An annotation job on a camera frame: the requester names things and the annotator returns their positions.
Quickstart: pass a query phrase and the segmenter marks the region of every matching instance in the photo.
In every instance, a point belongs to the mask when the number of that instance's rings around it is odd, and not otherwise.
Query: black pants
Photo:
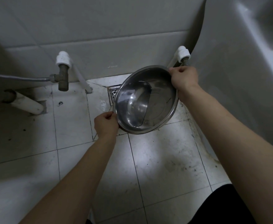
[[[204,201],[189,224],[256,223],[232,184],[216,189]]]

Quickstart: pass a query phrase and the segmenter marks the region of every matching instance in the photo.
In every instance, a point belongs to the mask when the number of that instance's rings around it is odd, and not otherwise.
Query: forearm
[[[199,86],[184,94],[183,102],[256,221],[273,223],[273,146]]]
[[[85,223],[115,143],[116,137],[98,139],[21,223]]]

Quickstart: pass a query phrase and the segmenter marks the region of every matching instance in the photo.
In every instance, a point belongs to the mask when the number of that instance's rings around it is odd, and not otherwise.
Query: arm
[[[113,112],[102,113],[94,123],[98,140],[21,224],[86,222],[96,188],[115,147],[119,128]]]
[[[198,85],[193,67],[171,68],[172,83],[257,223],[273,223],[273,146]]]

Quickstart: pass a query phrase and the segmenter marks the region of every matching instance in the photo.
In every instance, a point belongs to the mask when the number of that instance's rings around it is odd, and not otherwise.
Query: stainless steel bowl
[[[147,133],[166,124],[178,104],[178,93],[168,69],[159,65],[144,67],[131,74],[120,86],[113,112],[124,131]]]

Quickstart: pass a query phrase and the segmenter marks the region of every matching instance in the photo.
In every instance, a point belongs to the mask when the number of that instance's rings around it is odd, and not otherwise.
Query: person's left hand
[[[105,112],[94,119],[94,128],[98,138],[117,136],[119,125],[117,122],[117,114],[113,112]]]

